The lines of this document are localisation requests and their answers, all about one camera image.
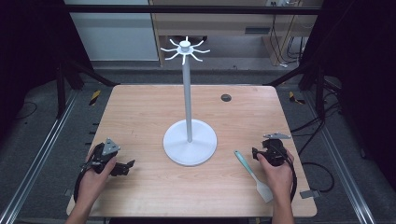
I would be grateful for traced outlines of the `teal handled white spatula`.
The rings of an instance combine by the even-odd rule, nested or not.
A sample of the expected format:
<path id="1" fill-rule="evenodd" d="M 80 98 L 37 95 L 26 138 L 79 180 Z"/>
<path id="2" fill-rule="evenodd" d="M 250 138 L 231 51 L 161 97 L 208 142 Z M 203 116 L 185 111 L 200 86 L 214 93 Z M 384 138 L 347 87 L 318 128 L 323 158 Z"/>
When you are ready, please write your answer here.
<path id="1" fill-rule="evenodd" d="M 248 165 L 248 162 L 245 160 L 244 156 L 238 150 L 235 150 L 233 153 L 235 157 L 240 161 L 240 163 L 244 166 L 244 168 L 247 170 L 247 172 L 255 180 L 256 190 L 259 192 L 263 200 L 266 203 L 271 202 L 273 200 L 273 194 L 272 191 L 269 189 L 269 187 L 266 184 L 262 183 L 257 176 L 255 176 L 254 172 Z"/>

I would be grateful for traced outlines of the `white hook rack stand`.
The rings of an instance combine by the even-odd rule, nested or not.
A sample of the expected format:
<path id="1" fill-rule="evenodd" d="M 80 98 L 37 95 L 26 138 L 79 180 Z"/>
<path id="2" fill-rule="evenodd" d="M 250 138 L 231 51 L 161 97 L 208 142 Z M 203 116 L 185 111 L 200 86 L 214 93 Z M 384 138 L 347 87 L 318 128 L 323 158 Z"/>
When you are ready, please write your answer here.
<path id="1" fill-rule="evenodd" d="M 170 39 L 174 49 L 164 49 L 165 52 L 175 52 L 169 60 L 182 57 L 182 79 L 184 91 L 185 118 L 171 125 L 163 137 L 163 149 L 167 157 L 183 166 L 197 166 L 208 161 L 217 149 L 218 138 L 214 129 L 204 121 L 194 119 L 191 111 L 191 67 L 190 57 L 200 62 L 195 53 L 208 53 L 208 50 L 198 50 L 204 41 L 193 45 L 186 36 L 178 44 Z"/>

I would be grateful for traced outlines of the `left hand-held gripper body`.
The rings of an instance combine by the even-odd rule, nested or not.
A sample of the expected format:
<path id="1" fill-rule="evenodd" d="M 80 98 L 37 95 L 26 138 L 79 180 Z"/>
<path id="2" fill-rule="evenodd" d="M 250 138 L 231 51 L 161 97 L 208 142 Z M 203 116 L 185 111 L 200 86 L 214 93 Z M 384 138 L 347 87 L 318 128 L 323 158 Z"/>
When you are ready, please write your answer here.
<path id="1" fill-rule="evenodd" d="M 119 150 L 120 147 L 110 138 L 107 138 L 104 143 L 98 144 L 93 149 L 91 156 L 81 167 L 83 169 L 92 168 L 97 174 L 100 174 Z"/>

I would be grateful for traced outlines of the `aluminium floor rail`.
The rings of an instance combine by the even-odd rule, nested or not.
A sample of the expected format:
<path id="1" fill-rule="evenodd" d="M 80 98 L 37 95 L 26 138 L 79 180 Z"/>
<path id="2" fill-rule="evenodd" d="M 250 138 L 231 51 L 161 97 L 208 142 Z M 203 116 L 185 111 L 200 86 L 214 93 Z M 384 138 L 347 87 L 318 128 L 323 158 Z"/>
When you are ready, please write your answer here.
<path id="1" fill-rule="evenodd" d="M 352 173 L 347 167 L 347 163 L 342 158 L 339 148 L 335 144 L 329 129 L 326 126 L 326 119 L 330 118 L 340 109 L 338 103 L 332 105 L 325 105 L 324 119 L 321 121 L 322 125 L 318 130 L 320 139 L 322 140 L 325 150 L 327 151 L 332 167 L 338 176 L 341 186 L 346 194 L 346 197 L 359 221 L 360 224 L 376 224 L 375 218 L 369 208 L 367 202 L 363 198 L 360 188 L 355 181 Z"/>
<path id="2" fill-rule="evenodd" d="M 18 213 L 21 211 L 26 198 L 28 197 L 33 185 L 35 184 L 35 181 L 37 180 L 37 177 L 42 170 L 42 167 L 51 153 L 60 132 L 64 128 L 64 125 L 75 105 L 78 95 L 78 91 L 70 91 L 70 96 L 67 99 L 64 112 L 54 121 L 43 144 L 35 155 L 35 158 L 30 164 L 29 169 L 25 173 L 23 180 L 19 184 L 16 192 L 13 194 L 10 202 L 7 204 L 7 207 L 0 215 L 0 224 L 13 224 L 16 220 Z"/>

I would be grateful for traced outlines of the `black metal frame strut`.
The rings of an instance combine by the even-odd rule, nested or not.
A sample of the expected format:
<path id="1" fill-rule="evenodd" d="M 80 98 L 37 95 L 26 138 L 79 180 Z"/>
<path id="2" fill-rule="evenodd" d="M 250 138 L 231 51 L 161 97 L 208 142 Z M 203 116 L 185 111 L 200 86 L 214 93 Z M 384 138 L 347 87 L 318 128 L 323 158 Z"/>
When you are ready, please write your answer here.
<path id="1" fill-rule="evenodd" d="M 279 77 L 269 83 L 266 86 L 277 87 L 283 82 L 302 75 L 298 88 L 302 91 L 306 91 L 316 85 L 315 90 L 315 110 L 321 120 L 325 120 L 325 109 L 324 109 L 324 69 L 319 63 L 304 63 L 300 64 L 297 68 L 291 70 L 286 75 Z"/>
<path id="2" fill-rule="evenodd" d="M 84 82 L 79 75 L 80 73 L 85 74 L 108 87 L 117 86 L 116 82 L 113 82 L 105 77 L 102 77 L 101 75 L 97 74 L 92 68 L 84 66 L 76 61 L 68 60 L 59 63 L 59 65 L 56 68 L 58 119 L 63 115 L 66 109 L 64 81 L 67 80 L 67 82 L 70 84 L 73 90 L 81 90 L 82 87 L 84 86 Z"/>

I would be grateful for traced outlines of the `person's left hand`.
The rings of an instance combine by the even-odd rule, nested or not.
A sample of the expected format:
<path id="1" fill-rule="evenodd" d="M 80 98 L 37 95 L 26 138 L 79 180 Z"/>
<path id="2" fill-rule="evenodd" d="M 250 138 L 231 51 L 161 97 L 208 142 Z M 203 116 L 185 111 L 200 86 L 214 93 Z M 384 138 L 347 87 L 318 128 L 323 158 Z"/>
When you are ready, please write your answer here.
<path id="1" fill-rule="evenodd" d="M 93 205 L 104 189 L 116 161 L 117 159 L 113 157 L 100 174 L 97 174 L 92 169 L 85 173 L 80 182 L 77 204 Z"/>

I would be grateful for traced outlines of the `person's right hand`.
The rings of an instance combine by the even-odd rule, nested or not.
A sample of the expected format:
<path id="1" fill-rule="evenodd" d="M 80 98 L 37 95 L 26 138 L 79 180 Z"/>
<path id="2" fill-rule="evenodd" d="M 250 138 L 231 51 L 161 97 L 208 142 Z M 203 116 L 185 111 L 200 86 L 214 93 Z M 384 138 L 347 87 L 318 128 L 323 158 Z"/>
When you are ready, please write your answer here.
<path id="1" fill-rule="evenodd" d="M 257 156 L 266 175 L 267 184 L 273 192 L 276 203 L 291 204 L 292 170 L 284 162 L 280 166 L 271 165 L 262 154 Z"/>

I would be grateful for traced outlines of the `yellow black floor tape marker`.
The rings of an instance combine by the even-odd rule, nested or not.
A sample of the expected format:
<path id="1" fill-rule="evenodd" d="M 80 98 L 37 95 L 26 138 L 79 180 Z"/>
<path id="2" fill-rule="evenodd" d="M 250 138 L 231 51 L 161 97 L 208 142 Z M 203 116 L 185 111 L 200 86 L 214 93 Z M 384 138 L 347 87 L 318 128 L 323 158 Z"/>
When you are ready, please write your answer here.
<path id="1" fill-rule="evenodd" d="M 90 100 L 90 102 L 89 102 L 89 105 L 95 105 L 95 103 L 96 103 L 96 101 L 97 101 L 97 99 L 98 99 L 100 93 L 101 93 L 101 91 L 100 91 L 100 90 L 97 90 L 97 91 L 95 91 L 95 92 L 92 94 L 92 98 L 91 98 L 91 100 Z"/>
<path id="2" fill-rule="evenodd" d="M 299 105 L 305 105 L 305 100 L 296 99 L 292 91 L 289 92 L 289 98 L 291 102 L 294 102 Z"/>

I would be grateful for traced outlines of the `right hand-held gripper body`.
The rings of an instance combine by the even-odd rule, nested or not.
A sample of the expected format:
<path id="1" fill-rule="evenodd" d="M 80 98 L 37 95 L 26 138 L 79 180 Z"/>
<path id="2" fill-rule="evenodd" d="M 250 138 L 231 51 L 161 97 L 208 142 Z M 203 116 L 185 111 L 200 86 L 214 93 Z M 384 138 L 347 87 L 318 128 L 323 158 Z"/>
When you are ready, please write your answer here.
<path id="1" fill-rule="evenodd" d="M 287 150 L 284 148 L 282 138 L 286 138 L 286 135 L 281 133 L 265 134 L 263 136 L 265 140 L 262 142 L 262 146 L 266 148 L 264 157 L 272 166 L 280 166 L 284 162 L 290 164 L 290 158 Z"/>

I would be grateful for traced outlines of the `black horizontal frame bar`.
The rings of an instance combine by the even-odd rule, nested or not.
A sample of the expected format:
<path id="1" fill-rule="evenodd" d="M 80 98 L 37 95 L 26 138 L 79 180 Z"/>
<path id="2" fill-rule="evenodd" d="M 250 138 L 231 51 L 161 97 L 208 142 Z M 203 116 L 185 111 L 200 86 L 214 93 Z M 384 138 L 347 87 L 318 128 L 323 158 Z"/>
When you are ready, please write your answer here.
<path id="1" fill-rule="evenodd" d="M 322 12 L 321 7 L 66 5 L 64 8 L 69 12 L 81 13 L 318 15 Z"/>

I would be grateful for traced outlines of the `white cabinet panel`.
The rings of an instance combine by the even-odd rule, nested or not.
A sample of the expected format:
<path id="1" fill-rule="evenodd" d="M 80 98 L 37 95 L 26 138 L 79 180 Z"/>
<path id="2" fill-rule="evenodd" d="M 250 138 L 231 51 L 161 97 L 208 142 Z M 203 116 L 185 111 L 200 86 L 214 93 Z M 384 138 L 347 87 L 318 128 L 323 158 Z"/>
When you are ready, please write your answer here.
<path id="1" fill-rule="evenodd" d="M 158 61 L 149 13 L 71 13 L 91 61 Z"/>

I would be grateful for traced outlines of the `black curtain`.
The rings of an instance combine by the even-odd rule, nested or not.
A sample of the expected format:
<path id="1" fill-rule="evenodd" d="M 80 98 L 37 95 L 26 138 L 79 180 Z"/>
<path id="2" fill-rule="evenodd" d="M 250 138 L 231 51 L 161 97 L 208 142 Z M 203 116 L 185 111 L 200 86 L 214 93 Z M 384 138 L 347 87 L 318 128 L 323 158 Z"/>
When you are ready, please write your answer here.
<path id="1" fill-rule="evenodd" d="M 57 62 L 36 12 L 66 56 L 91 69 L 89 56 L 70 14 L 50 6 L 64 0 L 0 0 L 0 140 L 24 104 L 27 92 L 55 79 Z"/>
<path id="2" fill-rule="evenodd" d="M 396 190 L 396 0 L 323 0 L 310 37 L 361 147 Z"/>

